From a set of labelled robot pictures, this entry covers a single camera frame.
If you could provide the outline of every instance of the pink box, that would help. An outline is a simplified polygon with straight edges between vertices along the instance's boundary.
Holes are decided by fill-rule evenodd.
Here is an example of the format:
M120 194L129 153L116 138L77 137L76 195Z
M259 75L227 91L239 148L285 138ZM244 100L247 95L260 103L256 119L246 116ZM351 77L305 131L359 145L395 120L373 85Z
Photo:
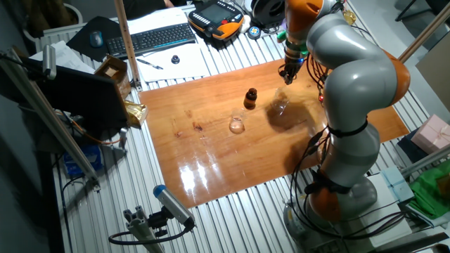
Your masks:
M433 115L423 123L411 141L427 154L431 154L450 144L450 126Z

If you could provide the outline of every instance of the gold foil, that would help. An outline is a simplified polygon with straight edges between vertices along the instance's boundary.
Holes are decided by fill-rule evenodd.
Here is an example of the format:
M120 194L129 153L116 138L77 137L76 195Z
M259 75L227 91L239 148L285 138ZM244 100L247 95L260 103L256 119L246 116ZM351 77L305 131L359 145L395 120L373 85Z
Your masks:
M356 22L356 15L353 11L345 10L344 11L344 19L349 23L349 25L353 25Z
M125 108L127 109L131 125L133 127L140 127L148 114L147 105L139 105L128 100L124 100Z

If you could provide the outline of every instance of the black keyboard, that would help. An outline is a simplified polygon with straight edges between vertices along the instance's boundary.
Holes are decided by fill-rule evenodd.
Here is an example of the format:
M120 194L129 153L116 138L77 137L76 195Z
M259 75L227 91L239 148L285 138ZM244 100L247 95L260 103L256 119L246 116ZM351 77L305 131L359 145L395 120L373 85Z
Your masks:
M131 40L133 41L134 53L139 56L144 53L195 42L195 35L186 23L132 34ZM127 57L122 37L109 39L106 43L110 55L116 58Z

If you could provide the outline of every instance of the mouse pad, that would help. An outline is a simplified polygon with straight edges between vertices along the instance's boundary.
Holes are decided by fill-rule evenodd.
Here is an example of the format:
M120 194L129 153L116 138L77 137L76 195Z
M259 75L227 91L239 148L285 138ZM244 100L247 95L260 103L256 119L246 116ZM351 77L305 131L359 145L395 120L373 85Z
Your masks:
M94 31L100 31L103 38L103 45L99 48L93 48L89 43L89 36ZM71 49L84 54L93 60L102 62L108 53L106 41L108 39L121 37L120 26L109 18L95 17L91 19L68 43Z

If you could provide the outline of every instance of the computer mouse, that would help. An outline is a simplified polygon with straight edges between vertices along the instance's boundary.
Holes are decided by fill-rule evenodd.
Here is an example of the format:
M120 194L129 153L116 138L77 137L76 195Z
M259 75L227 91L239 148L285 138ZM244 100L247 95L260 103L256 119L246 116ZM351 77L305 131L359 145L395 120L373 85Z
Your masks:
M91 42L91 46L93 48L99 48L103 46L103 38L101 37L100 31L94 31L89 36L89 41Z

